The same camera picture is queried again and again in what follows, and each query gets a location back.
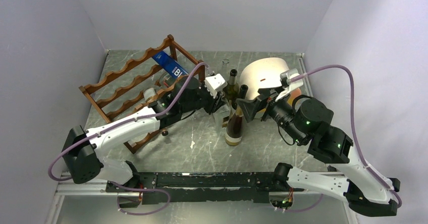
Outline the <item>amber bottle gold foil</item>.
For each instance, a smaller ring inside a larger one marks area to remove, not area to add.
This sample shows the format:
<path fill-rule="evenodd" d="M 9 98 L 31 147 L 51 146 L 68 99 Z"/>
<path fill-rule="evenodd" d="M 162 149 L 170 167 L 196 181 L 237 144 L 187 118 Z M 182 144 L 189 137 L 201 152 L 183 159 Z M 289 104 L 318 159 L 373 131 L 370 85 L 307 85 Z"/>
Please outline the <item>amber bottle gold foil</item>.
<path fill-rule="evenodd" d="M 230 146 L 237 146 L 243 135 L 243 111 L 241 107 L 237 107 L 235 113 L 230 117 L 226 133 L 225 141 Z"/>

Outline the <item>clear bottle black cap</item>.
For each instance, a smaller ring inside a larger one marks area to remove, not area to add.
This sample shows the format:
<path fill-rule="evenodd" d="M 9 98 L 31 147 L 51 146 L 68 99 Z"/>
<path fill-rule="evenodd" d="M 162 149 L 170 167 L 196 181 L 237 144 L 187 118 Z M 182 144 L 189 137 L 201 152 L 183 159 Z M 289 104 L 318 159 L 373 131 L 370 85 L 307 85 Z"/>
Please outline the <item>clear bottle black cap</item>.
<path fill-rule="evenodd" d="M 231 106 L 228 101 L 226 99 L 222 99 L 221 103 L 222 106 L 220 106 L 220 108 L 212 114 L 215 123 L 215 129 L 218 133 L 220 133 L 223 128 L 228 125 L 231 113 Z"/>

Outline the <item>green wine bottle silver neck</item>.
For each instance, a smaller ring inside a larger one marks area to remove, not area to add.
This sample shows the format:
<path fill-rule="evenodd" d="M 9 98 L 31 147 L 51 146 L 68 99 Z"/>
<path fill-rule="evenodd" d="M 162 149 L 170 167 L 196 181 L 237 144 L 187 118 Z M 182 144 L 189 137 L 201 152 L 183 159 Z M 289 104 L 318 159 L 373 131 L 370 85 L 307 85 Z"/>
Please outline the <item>green wine bottle silver neck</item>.
<path fill-rule="evenodd" d="M 238 71 L 236 69 L 232 69 L 230 71 L 229 80 L 227 82 L 226 87 L 223 89 L 225 93 L 225 98 L 230 104 L 238 97 L 238 94 L 239 94 L 237 74 L 238 74 Z"/>

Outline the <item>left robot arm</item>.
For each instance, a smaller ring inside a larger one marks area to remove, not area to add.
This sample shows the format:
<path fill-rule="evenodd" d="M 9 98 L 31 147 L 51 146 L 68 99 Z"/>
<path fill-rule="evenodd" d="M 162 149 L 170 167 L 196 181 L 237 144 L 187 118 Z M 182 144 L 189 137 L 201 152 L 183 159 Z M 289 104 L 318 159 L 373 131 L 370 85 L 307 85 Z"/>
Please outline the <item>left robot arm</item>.
<path fill-rule="evenodd" d="M 183 77 L 175 85 L 179 88 L 160 99 L 152 101 L 116 122 L 97 128 L 84 130 L 82 126 L 73 127 L 63 146 L 63 160 L 75 184 L 83 184 L 99 178 L 120 184 L 128 192 L 139 187 L 140 178 L 135 166 L 129 161 L 107 158 L 107 153 L 138 136 L 154 133 L 183 120 L 191 112 L 204 109 L 209 115 L 221 106 L 220 91 L 226 85 L 220 74 L 207 77 L 204 82 Z"/>

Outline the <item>blue glass bottle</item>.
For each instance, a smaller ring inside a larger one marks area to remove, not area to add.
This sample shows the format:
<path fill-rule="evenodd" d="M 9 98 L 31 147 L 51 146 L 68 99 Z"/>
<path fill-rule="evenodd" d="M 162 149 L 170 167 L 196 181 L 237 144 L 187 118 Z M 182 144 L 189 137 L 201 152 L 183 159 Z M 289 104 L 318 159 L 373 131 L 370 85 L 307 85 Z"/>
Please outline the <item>blue glass bottle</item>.
<path fill-rule="evenodd" d="M 188 75 L 188 72 L 175 59 L 173 59 L 163 50 L 151 58 L 174 79 Z"/>

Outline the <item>dark wine bottle black neck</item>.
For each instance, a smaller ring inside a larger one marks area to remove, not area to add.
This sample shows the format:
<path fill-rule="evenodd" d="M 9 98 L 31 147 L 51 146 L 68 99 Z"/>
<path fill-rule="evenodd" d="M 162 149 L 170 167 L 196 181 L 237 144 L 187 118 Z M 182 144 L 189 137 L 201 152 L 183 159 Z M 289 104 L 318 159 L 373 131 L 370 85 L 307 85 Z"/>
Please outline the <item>dark wine bottle black neck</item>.
<path fill-rule="evenodd" d="M 239 88 L 237 99 L 245 99 L 247 92 L 248 92 L 248 86 L 246 84 L 242 84 Z"/>

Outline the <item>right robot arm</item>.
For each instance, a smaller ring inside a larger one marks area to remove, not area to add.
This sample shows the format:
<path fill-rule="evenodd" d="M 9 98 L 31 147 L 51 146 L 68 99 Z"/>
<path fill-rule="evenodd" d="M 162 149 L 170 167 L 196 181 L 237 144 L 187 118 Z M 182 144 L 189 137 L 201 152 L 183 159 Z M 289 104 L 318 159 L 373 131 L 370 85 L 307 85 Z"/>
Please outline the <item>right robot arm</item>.
<path fill-rule="evenodd" d="M 262 108 L 262 120 L 272 119 L 298 146 L 306 146 L 315 159 L 339 170 L 342 177 L 307 172 L 287 163 L 277 164 L 273 186 L 279 191 L 307 189 L 336 198 L 354 212 L 368 217 L 395 216 L 400 181 L 386 178 L 362 158 L 355 142 L 332 126 L 333 112 L 314 97 L 300 95 L 291 104 L 273 89 L 261 89 L 252 100 L 238 99 L 247 121 Z"/>

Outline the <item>tall clear glass bottle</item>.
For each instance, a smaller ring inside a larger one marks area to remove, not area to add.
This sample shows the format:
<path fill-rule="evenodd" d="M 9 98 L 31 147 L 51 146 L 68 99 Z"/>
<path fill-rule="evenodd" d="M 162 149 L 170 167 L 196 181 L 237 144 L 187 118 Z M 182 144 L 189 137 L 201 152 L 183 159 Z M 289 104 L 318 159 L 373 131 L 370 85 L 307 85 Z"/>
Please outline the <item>tall clear glass bottle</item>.
<path fill-rule="evenodd" d="M 219 74 L 224 78 L 224 80 L 227 82 L 229 78 L 229 59 L 222 59 L 221 67 L 219 69 Z"/>

